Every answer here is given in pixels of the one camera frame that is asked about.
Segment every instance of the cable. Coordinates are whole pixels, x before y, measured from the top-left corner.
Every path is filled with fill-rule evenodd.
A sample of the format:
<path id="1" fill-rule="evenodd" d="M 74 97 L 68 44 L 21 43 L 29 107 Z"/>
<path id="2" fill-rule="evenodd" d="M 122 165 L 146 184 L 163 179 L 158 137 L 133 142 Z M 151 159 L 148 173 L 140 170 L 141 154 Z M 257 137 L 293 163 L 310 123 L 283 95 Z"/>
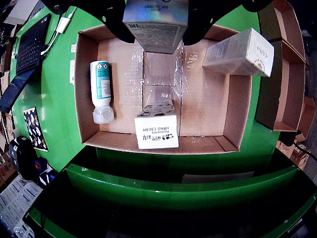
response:
<path id="1" fill-rule="evenodd" d="M 57 21 L 57 25 L 56 25 L 56 27 L 55 27 L 55 29 L 54 29 L 54 32 L 53 32 L 53 34 L 52 34 L 52 36 L 51 36 L 51 38 L 50 38 L 48 44 L 51 42 L 51 40 L 53 39 L 54 35 L 56 34 L 56 29 L 57 29 L 57 26 L 58 26 L 58 23 L 59 23 L 61 17 L 62 17 L 62 14 L 59 15 L 59 18 L 58 18 L 58 21 Z"/>
<path id="2" fill-rule="evenodd" d="M 58 36 L 58 32 L 56 32 L 55 36 L 54 36 L 54 39 L 52 40 L 52 42 L 49 44 L 49 46 L 47 47 L 46 50 L 42 51 L 41 52 L 41 55 L 43 56 L 46 52 L 48 52 L 50 50 L 50 48 L 52 47 L 54 41 L 56 40 L 56 37 Z"/>
<path id="3" fill-rule="evenodd" d="M 77 7 L 74 8 L 71 14 L 68 15 L 68 18 L 71 19 L 76 11 Z"/>
<path id="4" fill-rule="evenodd" d="M 25 182 L 33 182 L 33 180 L 25 180 L 25 179 L 22 177 L 21 174 L 20 174 L 20 179 L 21 179 L 22 181 L 25 181 Z"/>
<path id="5" fill-rule="evenodd" d="M 299 147 L 295 142 L 293 142 L 293 144 L 302 152 L 304 152 L 305 154 L 308 154 L 309 156 L 312 156 L 312 158 L 317 162 L 317 158 L 315 157 L 315 155 L 313 155 L 310 152 L 307 152 L 306 150 L 302 149 L 301 147 Z"/>
<path id="6" fill-rule="evenodd" d="M 64 31 L 65 31 L 65 29 L 67 28 L 67 26 L 68 26 L 68 24 L 69 24 L 71 18 L 72 18 L 73 15 L 74 15 L 76 9 L 77 9 L 77 7 L 74 8 L 74 10 L 72 11 L 72 13 L 69 14 L 67 18 L 66 18 L 66 17 L 61 17 L 61 18 L 58 20 L 58 24 L 57 24 L 57 26 L 56 26 L 56 28 L 55 28 L 55 30 L 54 30 L 54 33 L 55 33 L 54 38 L 53 38 L 52 41 L 50 40 L 49 46 L 48 46 L 44 51 L 41 52 L 41 55 L 42 55 L 42 56 L 45 55 L 45 54 L 50 50 L 50 48 L 52 47 L 52 45 L 53 45 L 54 41 L 56 40 L 58 34 L 59 34 L 59 33 L 61 33 L 61 34 L 64 33 Z"/>

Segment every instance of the green table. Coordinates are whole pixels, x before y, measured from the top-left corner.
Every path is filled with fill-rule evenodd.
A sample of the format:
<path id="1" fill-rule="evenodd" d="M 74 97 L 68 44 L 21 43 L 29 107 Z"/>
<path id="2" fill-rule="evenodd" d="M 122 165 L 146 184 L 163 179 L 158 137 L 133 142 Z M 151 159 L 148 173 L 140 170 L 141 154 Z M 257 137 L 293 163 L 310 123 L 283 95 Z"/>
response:
<path id="1" fill-rule="evenodd" d="M 20 37 L 30 26 L 38 21 L 49 10 L 45 7 L 35 15 L 18 32 Z M 58 15 L 53 14 L 50 22 L 47 41 L 50 39 L 58 21 Z M 64 34 L 57 37 L 48 56 L 43 60 L 42 75 L 35 75 L 17 99 L 12 112 L 14 123 L 23 135 L 28 136 L 23 110 L 36 107 L 40 125 L 48 145 L 49 152 L 37 151 L 38 156 L 47 158 L 52 167 L 61 171 L 62 168 L 84 147 L 80 142 L 76 119 L 74 86 L 69 83 L 70 61 L 75 59 L 71 53 L 71 45 L 76 43 L 77 32 L 102 24 L 88 13 L 77 9 L 70 25 Z M 238 7 L 216 24 L 243 31 L 250 27 L 259 31 L 258 16 Z M 11 60 L 10 79 L 15 76 L 16 60 L 14 50 Z M 185 173 L 221 173 L 248 172 L 266 164 L 276 145 L 279 133 L 272 132 L 254 121 L 260 77 L 253 78 L 251 105 L 248 121 L 241 144 L 241 152 L 220 155 L 203 156 L 122 156 L 122 152 L 103 150 L 102 154 L 112 155 L 113 159 L 121 159 L 123 163 L 146 164 L 153 158 L 160 157 L 162 163 L 167 163 L 172 170 Z"/>

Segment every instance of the white box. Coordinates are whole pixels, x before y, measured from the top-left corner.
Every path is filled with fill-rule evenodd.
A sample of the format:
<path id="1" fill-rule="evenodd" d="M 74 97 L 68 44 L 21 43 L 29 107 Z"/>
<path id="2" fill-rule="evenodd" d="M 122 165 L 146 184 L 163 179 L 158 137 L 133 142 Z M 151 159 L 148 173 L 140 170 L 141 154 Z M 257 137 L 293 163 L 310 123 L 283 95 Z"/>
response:
<path id="1" fill-rule="evenodd" d="M 274 47 L 250 28 L 209 47 L 203 67 L 222 74 L 270 77 L 273 59 Z"/>
<path id="2" fill-rule="evenodd" d="M 178 148 L 177 116 L 171 100 L 148 104 L 134 123 L 139 149 Z"/>
<path id="3" fill-rule="evenodd" d="M 188 23 L 188 0 L 127 0 L 123 23 L 146 52 L 174 53 Z"/>

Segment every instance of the laptop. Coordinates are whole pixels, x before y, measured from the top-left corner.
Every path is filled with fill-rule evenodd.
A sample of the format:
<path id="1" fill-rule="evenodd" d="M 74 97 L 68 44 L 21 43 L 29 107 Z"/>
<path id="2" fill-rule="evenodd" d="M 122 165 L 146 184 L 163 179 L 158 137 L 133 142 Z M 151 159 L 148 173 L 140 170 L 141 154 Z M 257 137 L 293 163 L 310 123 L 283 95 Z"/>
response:
<path id="1" fill-rule="evenodd" d="M 0 98 L 0 111 L 9 113 L 31 75 L 41 64 L 42 46 L 48 31 L 51 14 L 47 14 L 28 29 L 20 38 L 16 56 L 16 76 Z"/>

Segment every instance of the spray bottle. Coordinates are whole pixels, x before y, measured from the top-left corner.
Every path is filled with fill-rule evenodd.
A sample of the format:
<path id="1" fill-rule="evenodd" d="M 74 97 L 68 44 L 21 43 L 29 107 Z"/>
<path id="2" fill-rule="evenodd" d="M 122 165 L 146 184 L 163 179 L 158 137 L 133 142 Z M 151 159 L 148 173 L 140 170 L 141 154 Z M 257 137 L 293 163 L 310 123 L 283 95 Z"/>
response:
<path id="1" fill-rule="evenodd" d="M 93 112 L 96 124 L 105 124 L 114 120 L 113 109 L 110 107 L 111 90 L 109 63 L 105 60 L 90 63 L 91 96 L 95 110 Z"/>

